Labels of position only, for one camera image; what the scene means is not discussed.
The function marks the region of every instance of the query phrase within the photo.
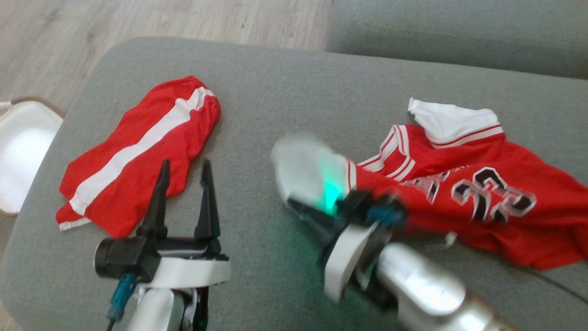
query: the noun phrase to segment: white basket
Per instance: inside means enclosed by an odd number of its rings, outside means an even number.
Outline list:
[[[32,97],[0,108],[0,213],[16,216],[64,115]]]

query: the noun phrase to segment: gray couch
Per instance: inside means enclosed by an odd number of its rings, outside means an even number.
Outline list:
[[[588,79],[580,0],[336,0],[327,50]]]
[[[25,330],[104,330],[116,282],[92,268],[106,234],[93,225],[59,232],[55,212],[67,164],[103,141],[154,85],[195,75],[219,98],[222,119],[194,163],[184,193],[168,203],[171,235],[195,225],[202,159],[213,164],[223,250],[233,279],[211,291],[213,330],[401,330],[350,292],[322,293],[317,250],[276,192],[269,152],[300,129],[359,161],[410,97],[490,108],[508,138],[588,184],[588,81],[460,65],[268,49],[170,38],[134,39],[98,64],[55,137],[17,219],[0,271],[0,296]],[[522,330],[582,330],[586,306],[500,257],[455,245],[427,251]],[[544,275],[588,296],[585,262]],[[129,304],[127,314],[133,311]]]

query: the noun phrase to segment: clothing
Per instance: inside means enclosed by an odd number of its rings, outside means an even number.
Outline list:
[[[176,196],[220,116],[217,98],[195,77],[154,87],[106,141],[69,164],[59,229],[93,222],[113,237],[128,236],[145,215],[163,160],[171,164],[166,196]]]
[[[588,259],[588,189],[506,140],[491,110],[411,99],[380,153],[349,162],[349,187],[396,194],[406,231],[454,232],[510,262],[548,269]]]

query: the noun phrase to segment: cable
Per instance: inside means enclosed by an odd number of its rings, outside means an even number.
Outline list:
[[[561,284],[560,282],[557,282],[547,276],[545,276],[542,273],[536,272],[533,269],[529,269],[529,268],[521,268],[522,271],[530,274],[531,276],[535,276],[539,279],[542,279],[544,282],[546,282],[547,284],[550,284],[552,286],[555,286],[556,288],[566,292],[567,294],[573,296],[574,298],[576,298],[577,300],[583,302],[584,304],[588,305],[588,299],[583,297],[580,293],[570,289],[569,287],[565,286],[564,284]]]
[[[118,286],[112,295],[111,308],[106,314],[106,318],[110,320],[107,330],[111,331],[114,323],[122,320],[122,316],[125,314],[126,303],[129,302],[136,287],[137,278],[134,274],[125,273],[121,276]]]
[[[108,323],[108,327],[106,328],[106,331],[112,331],[112,327],[114,326],[115,322],[116,322],[115,319],[111,319],[110,323]]]

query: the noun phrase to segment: blue connector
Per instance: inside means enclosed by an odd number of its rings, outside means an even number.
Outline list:
[[[122,320],[122,316],[125,314],[126,303],[129,302],[136,287],[137,278],[134,274],[125,273],[122,275],[118,282],[118,286],[112,295],[111,308],[108,310],[108,314],[106,314],[106,317],[111,321],[111,324]]]
[[[377,221],[387,229],[392,229],[393,227],[403,228],[405,217],[405,213],[389,206],[372,206],[367,211],[367,219]]]

